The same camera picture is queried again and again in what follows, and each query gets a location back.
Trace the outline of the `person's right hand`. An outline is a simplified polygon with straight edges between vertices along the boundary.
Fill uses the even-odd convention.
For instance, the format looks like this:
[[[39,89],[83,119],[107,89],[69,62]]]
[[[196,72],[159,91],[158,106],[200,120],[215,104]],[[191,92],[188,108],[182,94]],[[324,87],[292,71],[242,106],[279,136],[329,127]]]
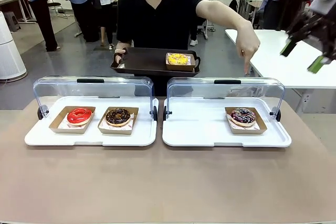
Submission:
[[[127,53],[127,49],[116,49],[113,55],[113,64],[118,66],[122,63],[122,58]]]

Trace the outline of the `person's left hand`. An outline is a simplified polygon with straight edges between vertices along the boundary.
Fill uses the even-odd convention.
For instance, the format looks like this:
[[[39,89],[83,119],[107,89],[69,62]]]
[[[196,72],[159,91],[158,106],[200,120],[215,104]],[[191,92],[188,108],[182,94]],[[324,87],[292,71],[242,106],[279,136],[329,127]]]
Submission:
[[[236,48],[238,54],[244,59],[244,74],[248,73],[250,60],[260,46],[258,39],[251,22],[242,19],[238,22]]]

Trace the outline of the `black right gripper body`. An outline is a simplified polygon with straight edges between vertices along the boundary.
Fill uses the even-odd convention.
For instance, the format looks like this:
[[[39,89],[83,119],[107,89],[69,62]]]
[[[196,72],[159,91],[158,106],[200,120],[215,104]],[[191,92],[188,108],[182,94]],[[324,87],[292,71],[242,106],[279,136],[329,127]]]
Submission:
[[[300,42],[314,37],[322,44],[322,55],[335,59],[335,21],[319,14],[300,13],[286,30],[288,39]]]

